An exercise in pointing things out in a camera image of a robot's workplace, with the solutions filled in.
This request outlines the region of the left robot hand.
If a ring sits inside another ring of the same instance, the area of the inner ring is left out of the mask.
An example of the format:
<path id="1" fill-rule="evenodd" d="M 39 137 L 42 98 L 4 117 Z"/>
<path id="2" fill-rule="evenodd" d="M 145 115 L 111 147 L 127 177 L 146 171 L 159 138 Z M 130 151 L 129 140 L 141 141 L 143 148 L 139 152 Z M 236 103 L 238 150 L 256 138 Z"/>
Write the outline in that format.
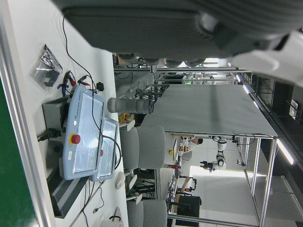
<path id="1" fill-rule="evenodd" d="M 55 0 L 93 47 L 151 64 L 227 58 L 233 66 L 303 84 L 300 0 Z"/>

